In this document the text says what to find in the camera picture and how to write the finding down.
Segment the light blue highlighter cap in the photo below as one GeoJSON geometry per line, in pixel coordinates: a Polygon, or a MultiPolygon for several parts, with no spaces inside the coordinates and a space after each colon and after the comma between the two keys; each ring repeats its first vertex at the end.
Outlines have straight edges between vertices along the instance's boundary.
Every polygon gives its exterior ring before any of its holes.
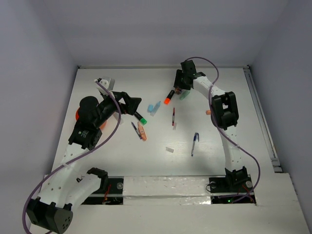
{"type": "Polygon", "coordinates": [[[154,108],[154,106],[150,104],[148,106],[147,112],[150,113],[153,110],[153,108],[154,108]]]}

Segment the black green-capped highlighter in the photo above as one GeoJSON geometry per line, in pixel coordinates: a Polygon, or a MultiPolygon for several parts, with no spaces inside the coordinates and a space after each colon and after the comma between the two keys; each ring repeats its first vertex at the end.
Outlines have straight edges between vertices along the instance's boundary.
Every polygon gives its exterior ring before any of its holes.
{"type": "Polygon", "coordinates": [[[147,120],[138,112],[135,112],[134,116],[142,125],[145,125],[147,123],[147,120]]]}

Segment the black orange-capped highlighter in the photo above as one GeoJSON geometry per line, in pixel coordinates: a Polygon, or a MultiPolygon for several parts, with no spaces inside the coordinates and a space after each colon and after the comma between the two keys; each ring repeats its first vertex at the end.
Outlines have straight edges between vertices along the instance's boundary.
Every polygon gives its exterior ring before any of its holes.
{"type": "Polygon", "coordinates": [[[169,92],[169,94],[167,95],[167,97],[166,97],[165,100],[164,100],[164,104],[165,104],[165,105],[168,105],[168,104],[170,103],[170,101],[171,101],[171,99],[172,99],[172,97],[173,97],[174,94],[175,94],[175,91],[174,91],[174,90],[171,90],[171,91],[169,92]]]}

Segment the light blue highlighter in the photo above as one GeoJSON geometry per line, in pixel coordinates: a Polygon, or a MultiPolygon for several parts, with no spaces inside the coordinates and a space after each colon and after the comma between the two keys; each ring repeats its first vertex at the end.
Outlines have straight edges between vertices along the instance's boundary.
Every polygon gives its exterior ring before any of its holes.
{"type": "Polygon", "coordinates": [[[151,116],[154,116],[156,114],[156,112],[158,111],[159,107],[161,105],[161,102],[157,102],[156,105],[153,107],[153,109],[151,110],[151,116]]]}

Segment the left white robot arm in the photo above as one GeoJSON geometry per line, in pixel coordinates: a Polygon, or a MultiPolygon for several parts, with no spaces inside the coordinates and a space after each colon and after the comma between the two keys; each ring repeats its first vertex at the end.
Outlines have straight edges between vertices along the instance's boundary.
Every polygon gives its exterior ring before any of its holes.
{"type": "Polygon", "coordinates": [[[83,171],[83,161],[96,148],[102,136],[101,126],[106,120],[114,113],[134,115],[142,101],[126,92],[100,94],[102,102],[94,96],[80,101],[78,119],[59,167],[47,176],[45,187],[25,208],[32,224],[50,232],[66,232],[74,212],[89,195],[108,190],[108,173],[96,167],[83,171]]]}

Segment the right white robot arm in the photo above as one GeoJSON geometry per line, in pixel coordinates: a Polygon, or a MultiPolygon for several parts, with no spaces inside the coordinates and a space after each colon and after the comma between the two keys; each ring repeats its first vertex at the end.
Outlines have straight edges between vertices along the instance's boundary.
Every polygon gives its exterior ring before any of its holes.
{"type": "Polygon", "coordinates": [[[211,120],[219,131],[225,155],[225,176],[211,177],[209,191],[213,194],[238,193],[240,187],[251,180],[236,144],[239,113],[234,92],[225,92],[215,86],[215,81],[211,82],[204,73],[196,70],[191,59],[181,63],[181,69],[176,72],[174,87],[194,89],[209,101],[211,120]]]}

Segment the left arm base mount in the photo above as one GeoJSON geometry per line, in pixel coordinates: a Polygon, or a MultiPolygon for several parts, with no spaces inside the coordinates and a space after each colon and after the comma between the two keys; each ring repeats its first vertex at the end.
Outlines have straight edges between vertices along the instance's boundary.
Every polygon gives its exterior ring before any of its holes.
{"type": "Polygon", "coordinates": [[[123,183],[123,177],[109,177],[106,189],[93,192],[82,205],[122,205],[123,183]]]}

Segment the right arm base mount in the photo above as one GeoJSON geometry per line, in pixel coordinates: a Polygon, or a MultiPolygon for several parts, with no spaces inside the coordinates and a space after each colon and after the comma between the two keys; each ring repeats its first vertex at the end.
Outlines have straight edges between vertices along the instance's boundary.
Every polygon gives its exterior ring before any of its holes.
{"type": "Polygon", "coordinates": [[[212,204],[256,204],[251,178],[233,185],[226,183],[224,177],[210,177],[205,189],[210,193],[212,204]]]}

